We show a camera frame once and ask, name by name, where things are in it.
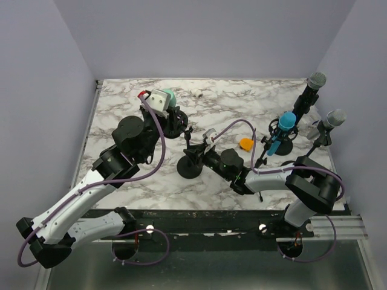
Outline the blue microphone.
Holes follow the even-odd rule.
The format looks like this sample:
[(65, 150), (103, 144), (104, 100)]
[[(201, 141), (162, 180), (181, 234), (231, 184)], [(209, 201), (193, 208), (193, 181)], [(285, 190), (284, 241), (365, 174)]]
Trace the blue microphone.
[(267, 151), (268, 156), (276, 153), (283, 139), (294, 128), (296, 122), (296, 115), (292, 112), (285, 112), (279, 117), (277, 128), (272, 135), (272, 144)]

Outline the mint green microphone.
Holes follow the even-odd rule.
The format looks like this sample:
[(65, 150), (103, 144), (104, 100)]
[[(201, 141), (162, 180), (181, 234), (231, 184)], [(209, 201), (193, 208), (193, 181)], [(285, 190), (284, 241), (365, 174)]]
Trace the mint green microphone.
[(171, 89), (164, 89), (163, 91), (170, 95), (169, 107), (174, 108), (177, 104), (177, 100), (174, 92)]

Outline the black round-base shock-mount stand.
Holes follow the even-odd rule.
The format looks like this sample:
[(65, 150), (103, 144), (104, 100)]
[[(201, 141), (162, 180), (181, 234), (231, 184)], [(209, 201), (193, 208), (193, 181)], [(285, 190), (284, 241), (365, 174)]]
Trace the black round-base shock-mount stand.
[(193, 132), (192, 126), (188, 126), (188, 116), (179, 106), (167, 109), (168, 117), (164, 136), (168, 139), (176, 139), (184, 134), (186, 148), (183, 150), (184, 156), (177, 163), (177, 172), (185, 179), (194, 179), (198, 177), (203, 169), (199, 162), (200, 145), (191, 145), (190, 139)]

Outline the black tripod shock-mount stand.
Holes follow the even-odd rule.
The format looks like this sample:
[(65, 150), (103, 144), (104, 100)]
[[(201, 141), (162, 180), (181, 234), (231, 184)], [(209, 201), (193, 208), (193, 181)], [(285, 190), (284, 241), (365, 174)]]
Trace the black tripod shock-mount stand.
[(263, 138), (261, 139), (261, 143), (263, 144), (263, 150), (259, 158), (255, 161), (255, 165), (254, 165), (255, 169), (258, 169), (262, 165), (267, 164), (267, 157), (268, 157), (267, 151), (269, 150), (272, 144), (272, 135), (277, 128), (278, 120), (279, 120), (279, 117), (275, 118), (269, 123), (269, 126), (268, 126), (269, 136), (263, 136)]

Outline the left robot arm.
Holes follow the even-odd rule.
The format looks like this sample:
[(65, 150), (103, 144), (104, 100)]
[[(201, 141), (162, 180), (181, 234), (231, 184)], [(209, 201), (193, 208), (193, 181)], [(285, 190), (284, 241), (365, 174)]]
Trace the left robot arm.
[(46, 269), (63, 262), (76, 247), (105, 237), (129, 238), (135, 219), (129, 210), (118, 207), (101, 217), (84, 214), (124, 183), (139, 180), (139, 164), (149, 164), (158, 141), (178, 138), (187, 128), (188, 117), (176, 106), (167, 117), (127, 116), (112, 132), (114, 145), (103, 150), (83, 179), (59, 202), (34, 218), (23, 217), (16, 227), (35, 258)]

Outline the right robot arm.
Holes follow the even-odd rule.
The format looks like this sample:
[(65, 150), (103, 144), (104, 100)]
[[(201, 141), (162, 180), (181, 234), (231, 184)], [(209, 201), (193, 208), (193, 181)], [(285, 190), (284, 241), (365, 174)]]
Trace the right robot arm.
[(293, 163), (274, 169), (253, 170), (234, 149), (217, 153), (204, 144), (190, 146), (178, 161), (177, 172), (186, 179), (198, 177), (208, 167), (230, 183), (239, 195), (253, 195), (264, 191), (289, 190), (296, 200), (285, 208), (278, 222), (279, 232), (293, 236), (303, 224), (316, 214), (330, 214), (343, 192), (342, 179), (332, 171), (300, 156)]

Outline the white pipe elbow fitting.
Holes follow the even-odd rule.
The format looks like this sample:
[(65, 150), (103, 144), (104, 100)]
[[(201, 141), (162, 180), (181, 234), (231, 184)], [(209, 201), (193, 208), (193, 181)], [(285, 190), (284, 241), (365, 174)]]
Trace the white pipe elbow fitting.
[(201, 98), (202, 96), (203, 96), (203, 92), (202, 91), (200, 91), (200, 90), (194, 90), (193, 92), (193, 95), (195, 96), (195, 97), (197, 97), (197, 98)]

